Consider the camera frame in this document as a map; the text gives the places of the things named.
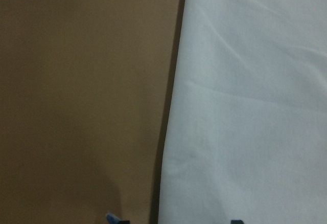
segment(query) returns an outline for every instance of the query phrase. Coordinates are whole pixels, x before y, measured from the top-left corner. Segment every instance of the small dark object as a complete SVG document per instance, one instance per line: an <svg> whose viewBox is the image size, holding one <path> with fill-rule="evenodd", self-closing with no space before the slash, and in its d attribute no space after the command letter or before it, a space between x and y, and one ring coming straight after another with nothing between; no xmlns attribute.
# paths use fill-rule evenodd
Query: small dark object
<svg viewBox="0 0 327 224"><path fill-rule="evenodd" d="M242 220L231 220L230 224L244 224Z"/></svg>

